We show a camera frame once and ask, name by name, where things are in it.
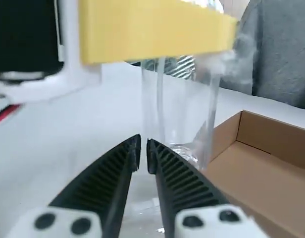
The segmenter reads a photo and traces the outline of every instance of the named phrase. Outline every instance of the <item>clear plastic cup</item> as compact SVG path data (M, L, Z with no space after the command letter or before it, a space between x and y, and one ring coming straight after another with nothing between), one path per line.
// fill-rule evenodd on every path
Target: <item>clear plastic cup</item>
M220 77L208 69L207 55L147 59L141 62L144 129L205 169L212 147Z

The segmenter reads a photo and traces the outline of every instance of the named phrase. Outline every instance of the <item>white surface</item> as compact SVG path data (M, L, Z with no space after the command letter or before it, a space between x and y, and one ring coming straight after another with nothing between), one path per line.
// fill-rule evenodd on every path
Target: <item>white surface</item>
M223 211L232 211L239 217L238 222L222 222ZM183 225L189 216L198 217L202 227L190 228ZM178 213L175 221L175 238L268 238L252 217L247 217L241 208L233 205L187 209Z
M35 228L36 219L44 214L54 214L53 224L45 230ZM73 238L72 224L80 218L91 222L89 231L80 235L80 238L101 238L102 229L100 219L96 213L54 207L35 208L23 214L6 238Z
M0 95L20 104L60 97L101 81L101 66L83 66L80 61L78 0L60 0L63 38L63 69L44 80L7 85L0 82Z
M26 105L0 125L0 237L20 215L47 205L92 161L142 131L141 69L115 63L102 71L102 85ZM305 110L225 89L216 125L243 109L305 128ZM142 157L120 237L162 236L156 231L162 222L154 177L146 171Z

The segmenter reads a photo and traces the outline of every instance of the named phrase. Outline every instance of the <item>yellow plastic part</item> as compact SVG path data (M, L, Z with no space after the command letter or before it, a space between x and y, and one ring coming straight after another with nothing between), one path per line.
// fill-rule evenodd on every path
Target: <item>yellow plastic part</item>
M233 17L181 0L80 0L84 64L232 48Z

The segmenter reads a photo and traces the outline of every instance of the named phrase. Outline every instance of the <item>gray shirt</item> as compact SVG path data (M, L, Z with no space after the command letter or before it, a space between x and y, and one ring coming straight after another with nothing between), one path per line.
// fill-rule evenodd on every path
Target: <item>gray shirt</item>
M305 109L305 0L251 0L239 27L255 39L256 52L221 86L244 91L235 82L245 79L253 95ZM234 49L248 57L250 46L240 37Z

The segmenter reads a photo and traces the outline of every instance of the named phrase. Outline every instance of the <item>cardboard box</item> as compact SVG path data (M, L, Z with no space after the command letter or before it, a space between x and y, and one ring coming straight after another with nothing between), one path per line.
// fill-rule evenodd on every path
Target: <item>cardboard box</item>
M272 238L305 238L305 129L240 112L215 129L204 174Z

